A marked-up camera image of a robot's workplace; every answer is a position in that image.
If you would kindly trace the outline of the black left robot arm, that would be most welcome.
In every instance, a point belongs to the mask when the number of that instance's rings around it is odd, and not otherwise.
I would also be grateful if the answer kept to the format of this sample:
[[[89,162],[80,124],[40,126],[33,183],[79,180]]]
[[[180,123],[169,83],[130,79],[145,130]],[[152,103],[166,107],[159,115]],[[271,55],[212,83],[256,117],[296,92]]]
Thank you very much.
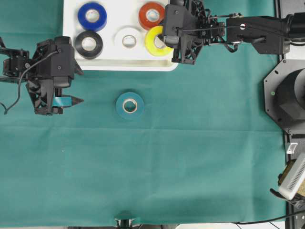
[[[34,112],[38,115],[61,115],[64,108],[83,102],[82,99],[64,95],[75,74],[83,75],[75,60],[71,38],[60,36],[37,44],[30,57],[29,51],[9,49],[0,43],[0,53],[8,58],[3,61],[3,75],[0,80],[16,83],[21,88],[26,84]]]

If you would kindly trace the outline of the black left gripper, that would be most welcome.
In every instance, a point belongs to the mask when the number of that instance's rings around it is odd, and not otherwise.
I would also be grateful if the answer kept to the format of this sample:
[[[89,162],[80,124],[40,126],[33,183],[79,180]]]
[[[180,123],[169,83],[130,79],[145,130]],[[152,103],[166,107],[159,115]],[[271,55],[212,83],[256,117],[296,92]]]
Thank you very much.
[[[75,74],[84,75],[74,58],[70,37],[60,36],[39,42],[33,60],[38,64],[28,77],[26,88],[35,114],[62,114],[64,108],[84,102],[63,94],[63,89],[71,86]]]

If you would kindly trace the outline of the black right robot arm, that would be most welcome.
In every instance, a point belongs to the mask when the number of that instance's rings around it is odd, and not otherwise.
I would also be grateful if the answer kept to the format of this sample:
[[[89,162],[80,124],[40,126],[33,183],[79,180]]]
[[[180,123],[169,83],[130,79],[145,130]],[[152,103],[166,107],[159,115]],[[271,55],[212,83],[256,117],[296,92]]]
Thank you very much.
[[[290,45],[305,44],[305,14],[285,18],[245,17],[240,13],[212,15],[201,0],[172,0],[165,7],[158,38],[173,48],[172,62],[195,64],[204,46],[222,45],[229,52],[241,43],[251,44],[259,54],[284,55]]]

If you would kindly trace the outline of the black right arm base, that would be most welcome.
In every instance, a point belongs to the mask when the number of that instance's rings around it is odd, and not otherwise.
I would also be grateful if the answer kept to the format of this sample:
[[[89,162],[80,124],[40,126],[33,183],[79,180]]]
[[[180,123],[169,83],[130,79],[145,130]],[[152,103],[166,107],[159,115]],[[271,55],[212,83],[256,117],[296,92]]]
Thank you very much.
[[[283,59],[264,79],[265,111],[286,133],[305,133],[305,61]]]

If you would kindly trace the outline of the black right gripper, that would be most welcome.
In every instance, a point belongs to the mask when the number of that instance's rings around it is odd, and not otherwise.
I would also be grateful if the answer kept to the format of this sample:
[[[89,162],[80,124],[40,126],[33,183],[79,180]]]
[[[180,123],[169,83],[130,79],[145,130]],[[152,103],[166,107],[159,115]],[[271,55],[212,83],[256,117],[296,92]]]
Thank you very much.
[[[165,6],[163,42],[173,48],[172,62],[195,64],[209,12],[202,0],[171,0]]]

